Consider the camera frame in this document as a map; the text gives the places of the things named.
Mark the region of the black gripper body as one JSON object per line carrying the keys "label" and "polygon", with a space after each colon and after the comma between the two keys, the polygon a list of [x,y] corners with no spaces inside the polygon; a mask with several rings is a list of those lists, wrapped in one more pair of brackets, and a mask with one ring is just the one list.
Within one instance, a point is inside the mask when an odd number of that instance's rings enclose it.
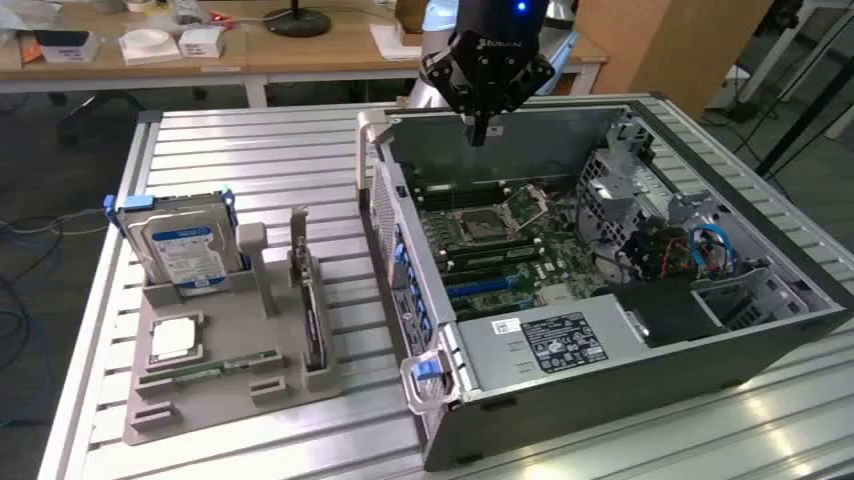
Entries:
{"label": "black gripper body", "polygon": [[471,86],[478,112],[480,68],[512,57],[526,64],[540,54],[544,1],[462,1],[450,42],[456,67]]}

